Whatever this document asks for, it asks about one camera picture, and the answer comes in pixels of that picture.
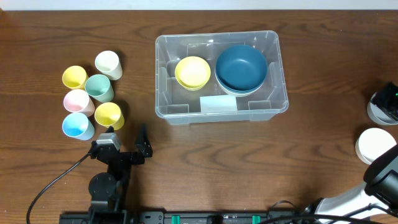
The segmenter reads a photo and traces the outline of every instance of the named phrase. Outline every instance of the mint green cup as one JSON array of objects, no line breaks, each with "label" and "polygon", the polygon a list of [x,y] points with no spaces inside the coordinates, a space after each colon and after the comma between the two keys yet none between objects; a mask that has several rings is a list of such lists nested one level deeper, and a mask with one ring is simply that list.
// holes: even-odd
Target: mint green cup
[{"label": "mint green cup", "polygon": [[110,102],[114,97],[111,81],[104,75],[89,77],[85,89],[90,96],[102,103]]}]

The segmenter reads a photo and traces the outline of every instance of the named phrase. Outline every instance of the plastic cup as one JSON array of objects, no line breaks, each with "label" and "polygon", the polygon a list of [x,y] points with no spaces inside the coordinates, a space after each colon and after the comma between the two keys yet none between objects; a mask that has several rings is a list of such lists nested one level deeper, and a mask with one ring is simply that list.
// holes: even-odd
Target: plastic cup
[{"label": "plastic cup", "polygon": [[72,113],[62,123],[62,131],[71,138],[89,140],[94,136],[93,124],[83,113]]},{"label": "plastic cup", "polygon": [[86,116],[93,115],[94,103],[84,90],[72,90],[63,99],[63,106],[72,113],[83,113]]},{"label": "plastic cup", "polygon": [[104,75],[93,75],[86,82],[86,92],[99,102],[106,103],[113,99],[111,81]]},{"label": "plastic cup", "polygon": [[77,65],[67,68],[62,75],[63,84],[72,90],[84,90],[87,79],[88,75],[86,70]]},{"label": "plastic cup", "polygon": [[394,137],[387,131],[380,128],[369,128],[356,141],[355,151],[364,163],[370,165],[396,144]]},{"label": "plastic cup", "polygon": [[118,80],[123,74],[118,55],[110,50],[105,50],[97,55],[95,67],[110,80]]},{"label": "plastic cup", "polygon": [[95,111],[94,117],[98,124],[107,128],[112,126],[115,130],[118,130],[124,125],[122,111],[116,103],[101,104]]}]

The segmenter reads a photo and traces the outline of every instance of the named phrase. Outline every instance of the blue bowl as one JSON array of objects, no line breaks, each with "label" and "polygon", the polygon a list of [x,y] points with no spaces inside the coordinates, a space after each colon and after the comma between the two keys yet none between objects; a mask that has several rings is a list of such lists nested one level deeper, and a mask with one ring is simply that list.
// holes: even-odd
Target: blue bowl
[{"label": "blue bowl", "polygon": [[267,77],[268,65],[263,54],[248,45],[232,46],[218,57],[216,76],[221,84],[236,93],[259,88]]}]

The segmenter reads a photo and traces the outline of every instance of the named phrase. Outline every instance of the clear plastic container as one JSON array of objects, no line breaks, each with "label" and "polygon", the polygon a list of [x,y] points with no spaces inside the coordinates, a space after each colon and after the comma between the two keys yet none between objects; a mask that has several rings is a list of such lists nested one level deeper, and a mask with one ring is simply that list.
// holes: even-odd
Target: clear plastic container
[{"label": "clear plastic container", "polygon": [[[162,35],[155,44],[155,111],[170,124],[267,121],[289,107],[279,38],[274,31]],[[226,95],[215,77],[218,56],[228,47],[241,44],[253,46],[266,57],[269,67],[264,84],[249,96],[237,97],[237,111],[202,113],[201,96]],[[175,79],[175,67],[188,56],[201,57],[210,65],[210,80],[201,90],[186,90]]]}]

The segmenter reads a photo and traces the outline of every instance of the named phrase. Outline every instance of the white robotic arm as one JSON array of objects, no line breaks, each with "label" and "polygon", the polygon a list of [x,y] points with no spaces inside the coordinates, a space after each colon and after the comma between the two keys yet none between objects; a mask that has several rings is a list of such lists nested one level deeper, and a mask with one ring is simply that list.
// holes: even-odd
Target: white robotic arm
[{"label": "white robotic arm", "polygon": [[[372,215],[383,214],[377,205],[386,210],[398,212],[398,145],[378,157],[368,167],[363,177],[364,182],[342,195],[324,198],[316,206],[314,214],[336,215],[363,219]],[[320,223],[330,223],[330,220],[318,220]]]},{"label": "white robotic arm", "polygon": [[[321,215],[338,215],[345,216],[351,212],[355,212],[361,208],[368,205],[378,205],[380,207],[388,209],[385,203],[382,203],[379,199],[374,196],[368,196],[364,189],[366,183],[363,182],[353,189],[332,198],[323,199],[317,209],[315,214]],[[372,215],[385,214],[383,211],[378,209],[371,209],[361,212],[357,215],[353,215],[352,218],[366,218]],[[330,223],[329,220],[319,220],[321,223]],[[336,222],[336,224],[345,224],[348,222]]]}]

